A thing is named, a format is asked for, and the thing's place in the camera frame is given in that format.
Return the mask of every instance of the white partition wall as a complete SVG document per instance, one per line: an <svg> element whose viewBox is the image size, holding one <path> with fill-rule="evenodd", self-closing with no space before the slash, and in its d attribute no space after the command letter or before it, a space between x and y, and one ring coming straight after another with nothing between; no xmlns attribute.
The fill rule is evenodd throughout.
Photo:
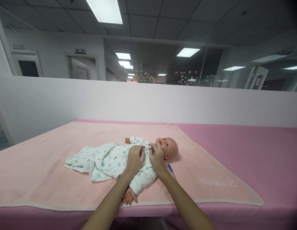
<svg viewBox="0 0 297 230"><path fill-rule="evenodd" d="M0 76L15 143L76 119L297 127L297 93Z"/></svg>

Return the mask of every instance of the doll hand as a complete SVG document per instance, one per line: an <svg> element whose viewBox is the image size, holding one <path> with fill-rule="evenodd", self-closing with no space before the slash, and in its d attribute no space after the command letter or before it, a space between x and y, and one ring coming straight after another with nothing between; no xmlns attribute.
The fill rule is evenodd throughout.
<svg viewBox="0 0 297 230"><path fill-rule="evenodd" d="M130 142L130 138L125 138L125 143L126 143L126 144L131 144L131 142Z"/></svg>
<svg viewBox="0 0 297 230"><path fill-rule="evenodd" d="M123 199L122 201L125 203L125 204L131 204L132 201L137 201L137 196L136 194L133 192L133 190L128 186L125 194L123 195Z"/></svg>

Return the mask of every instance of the baby doll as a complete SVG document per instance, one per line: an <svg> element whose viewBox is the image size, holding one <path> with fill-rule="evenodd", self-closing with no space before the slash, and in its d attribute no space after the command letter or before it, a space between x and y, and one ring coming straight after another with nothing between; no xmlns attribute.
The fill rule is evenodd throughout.
<svg viewBox="0 0 297 230"><path fill-rule="evenodd" d="M125 143L128 145L107 143L97 148L84 146L79 153L65 161L64 167L89 173L91 181L105 181L111 178L118 180L126 168L129 149L134 145L145 146L143 166L123 196L125 203L131 203L136 200L136 195L141 189L157 178L157 174L149 160L151 147L148 144L151 142L142 137L132 136L126 138ZM178 146L172 138L157 138L155 143L160 144L165 160L174 159L178 155Z"/></svg>

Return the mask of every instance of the pink blanket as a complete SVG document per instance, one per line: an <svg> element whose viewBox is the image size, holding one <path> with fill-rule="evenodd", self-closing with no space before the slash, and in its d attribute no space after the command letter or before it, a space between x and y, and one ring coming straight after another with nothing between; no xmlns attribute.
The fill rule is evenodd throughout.
<svg viewBox="0 0 297 230"><path fill-rule="evenodd" d="M64 168L65 160L84 146L124 144L125 137L151 141L170 136L179 146L171 163L177 181L197 202L263 205L244 182L174 126L72 122L0 152L0 207L36 206L52 210L94 210L114 180L93 183L88 174ZM160 179L138 195L139 203L173 203Z"/></svg>

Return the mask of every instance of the human hand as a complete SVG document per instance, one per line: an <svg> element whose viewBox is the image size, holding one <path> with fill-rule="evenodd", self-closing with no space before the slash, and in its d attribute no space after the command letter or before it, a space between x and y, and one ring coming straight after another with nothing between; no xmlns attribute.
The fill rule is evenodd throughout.
<svg viewBox="0 0 297 230"><path fill-rule="evenodd" d="M151 143L148 145L151 146L151 150L149 152L149 159L155 171L159 174L162 170L165 169L163 163L163 151L159 143Z"/></svg>
<svg viewBox="0 0 297 230"><path fill-rule="evenodd" d="M134 193L134 191L131 189L131 187L128 186L128 188L126 189L126 192L123 195L122 201L125 204L131 204L132 201L137 202L137 195Z"/></svg>
<svg viewBox="0 0 297 230"><path fill-rule="evenodd" d="M134 176L143 166L145 160L145 152L143 148L145 148L143 145L134 145L129 149L125 171L130 172L132 176Z"/></svg>
<svg viewBox="0 0 297 230"><path fill-rule="evenodd" d="M130 138L125 138L125 143L126 143L126 144L131 144L131 142L130 142Z"/></svg>

